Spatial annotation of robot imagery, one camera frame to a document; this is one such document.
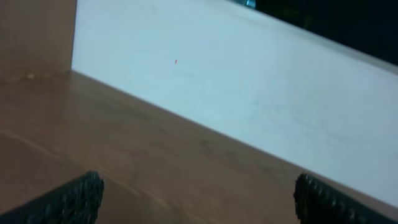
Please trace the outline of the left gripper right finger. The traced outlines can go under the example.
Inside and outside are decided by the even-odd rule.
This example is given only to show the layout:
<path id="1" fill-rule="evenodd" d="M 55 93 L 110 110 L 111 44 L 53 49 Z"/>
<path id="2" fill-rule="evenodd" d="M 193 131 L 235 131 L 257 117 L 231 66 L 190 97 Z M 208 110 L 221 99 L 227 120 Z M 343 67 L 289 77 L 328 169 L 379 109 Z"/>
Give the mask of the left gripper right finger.
<path id="1" fill-rule="evenodd" d="M 295 213 L 301 224 L 397 224 L 305 173 L 295 182 L 294 200 Z"/>

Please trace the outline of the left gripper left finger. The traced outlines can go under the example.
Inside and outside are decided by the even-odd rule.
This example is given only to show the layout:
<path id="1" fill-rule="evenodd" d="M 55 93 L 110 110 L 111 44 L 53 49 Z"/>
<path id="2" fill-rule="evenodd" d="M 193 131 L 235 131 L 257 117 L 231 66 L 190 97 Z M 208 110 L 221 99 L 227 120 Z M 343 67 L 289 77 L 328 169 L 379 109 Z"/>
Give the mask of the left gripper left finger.
<path id="1" fill-rule="evenodd" d="M 1 224 L 94 224 L 103 192 L 104 180 L 90 171 L 1 214 Z"/>

